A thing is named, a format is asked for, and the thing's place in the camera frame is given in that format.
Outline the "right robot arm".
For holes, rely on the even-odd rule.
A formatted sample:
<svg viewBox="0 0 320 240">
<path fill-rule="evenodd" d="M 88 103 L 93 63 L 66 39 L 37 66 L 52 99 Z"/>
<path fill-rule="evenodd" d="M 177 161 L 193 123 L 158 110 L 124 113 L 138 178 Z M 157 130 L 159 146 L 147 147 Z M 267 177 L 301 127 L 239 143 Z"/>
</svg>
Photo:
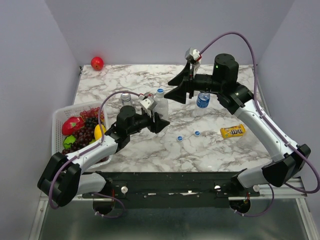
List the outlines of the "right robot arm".
<svg viewBox="0 0 320 240">
<path fill-rule="evenodd" d="M 230 183 L 234 195 L 241 196 L 254 185 L 281 187 L 302 169 L 303 157 L 308 158 L 311 149 L 285 136 L 279 127 L 269 126 L 272 119 L 255 103 L 253 93 L 237 81 L 239 64 L 232 55 L 218 54 L 211 75 L 194 74 L 193 70 L 192 61 L 187 61 L 183 70 L 168 82 L 174 88 L 164 97 L 185 104 L 195 91 L 215 94 L 218 102 L 253 132 L 272 159 L 264 166 L 244 169 L 235 175 Z"/>
</svg>

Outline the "clear unlabelled plastic bottle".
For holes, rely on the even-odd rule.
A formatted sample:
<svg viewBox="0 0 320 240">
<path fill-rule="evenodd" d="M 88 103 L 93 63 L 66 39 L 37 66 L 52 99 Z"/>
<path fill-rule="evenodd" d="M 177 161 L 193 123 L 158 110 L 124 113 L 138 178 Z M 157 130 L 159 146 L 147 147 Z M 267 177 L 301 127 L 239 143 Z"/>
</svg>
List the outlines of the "clear unlabelled plastic bottle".
<svg viewBox="0 0 320 240">
<path fill-rule="evenodd" d="M 154 101 L 157 102 L 156 107 L 153 109 L 154 113 L 158 113 L 160 118 L 163 120 L 169 120 L 169 103 L 166 98 L 164 98 L 164 93 L 157 93 L 154 96 Z"/>
</svg>

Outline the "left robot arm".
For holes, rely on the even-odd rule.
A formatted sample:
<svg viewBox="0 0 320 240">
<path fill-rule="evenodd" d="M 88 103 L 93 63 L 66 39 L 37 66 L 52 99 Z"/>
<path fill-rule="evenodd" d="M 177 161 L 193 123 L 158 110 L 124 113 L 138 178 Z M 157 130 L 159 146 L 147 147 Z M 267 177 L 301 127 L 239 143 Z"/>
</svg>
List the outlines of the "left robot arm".
<svg viewBox="0 0 320 240">
<path fill-rule="evenodd" d="M 124 106 L 100 139 L 67 155 L 61 152 L 53 154 L 37 187 L 48 196 L 53 209 L 64 207 L 78 195 L 81 176 L 89 167 L 122 150 L 130 142 L 130 136 L 144 128 L 158 134 L 169 124 L 158 113 L 152 116 L 146 112 L 138 114 L 134 107 Z"/>
</svg>

